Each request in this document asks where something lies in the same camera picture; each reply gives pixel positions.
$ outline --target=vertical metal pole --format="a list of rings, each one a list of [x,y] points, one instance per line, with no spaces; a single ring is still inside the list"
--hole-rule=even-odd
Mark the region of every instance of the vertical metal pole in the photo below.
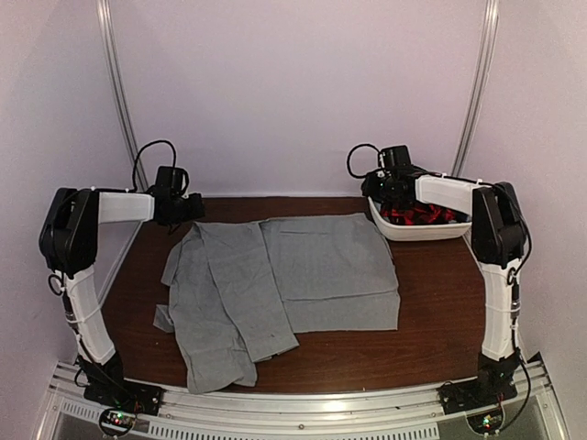
[[[499,0],[487,0],[485,8],[485,21],[483,23],[483,31],[481,38],[481,46],[479,48],[479,57],[477,59],[477,71],[475,72],[475,79],[471,92],[471,100],[469,102],[469,110],[465,117],[465,124],[460,135],[459,149],[457,156],[452,165],[451,175],[460,176],[465,165],[471,141],[479,119],[481,111],[481,103],[487,78],[489,77],[489,69],[493,58],[493,49],[495,47],[495,38],[497,36],[497,26],[499,21]]]
[[[127,98],[122,84],[122,75],[120,74],[120,65],[116,53],[115,35],[112,27],[112,18],[110,16],[110,2],[109,0],[97,0],[97,6],[98,19],[105,48],[106,65],[108,67],[110,82],[114,93],[118,120],[122,128],[122,134],[127,146],[128,155],[131,163],[134,163],[135,157],[138,154],[137,140],[132,128],[130,113],[128,112]],[[141,191],[145,191],[149,187],[147,174],[140,161],[137,164],[137,184]]]

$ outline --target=white plastic bin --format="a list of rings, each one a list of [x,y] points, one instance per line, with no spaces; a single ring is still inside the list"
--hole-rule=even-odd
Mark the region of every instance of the white plastic bin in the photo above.
[[[379,208],[369,197],[369,209],[375,225],[382,234],[392,241],[429,241],[462,237],[471,227],[471,222],[449,225],[392,225],[379,214]]]

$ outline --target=ventilation grille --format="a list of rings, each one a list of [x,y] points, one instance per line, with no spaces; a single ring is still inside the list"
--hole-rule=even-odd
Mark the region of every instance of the ventilation grille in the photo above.
[[[61,412],[89,422],[98,422],[98,417],[100,417],[98,410],[77,401],[64,401]]]
[[[163,423],[151,423],[149,434],[151,438],[161,440],[272,440],[275,438],[271,435],[202,434],[200,430],[169,426]],[[324,435],[316,438],[323,440],[438,440],[440,437],[438,436],[437,425],[429,423],[415,428],[392,430],[388,433],[355,434],[353,436]]]

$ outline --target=white wall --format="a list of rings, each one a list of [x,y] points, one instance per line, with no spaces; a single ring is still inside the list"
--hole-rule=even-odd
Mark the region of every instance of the white wall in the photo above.
[[[205,195],[359,194],[355,144],[450,171],[485,1],[127,0],[112,16],[138,141]],[[151,181],[170,160],[145,159]],[[372,154],[357,155],[370,170]]]
[[[72,333],[37,240],[60,186],[125,186],[130,164],[93,0],[0,3],[0,437],[29,439]],[[133,225],[103,229],[104,282]]]
[[[501,3],[491,77],[465,175],[512,182],[535,251],[522,335],[540,350],[571,430],[587,419],[587,3]]]

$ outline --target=red and black cloth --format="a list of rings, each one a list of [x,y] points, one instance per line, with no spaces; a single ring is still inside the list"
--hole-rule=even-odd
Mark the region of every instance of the red and black cloth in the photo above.
[[[384,203],[381,215],[387,217],[391,224],[398,226],[446,225],[450,222],[462,221],[460,220],[462,214],[458,211],[420,202],[414,202],[405,209]]]

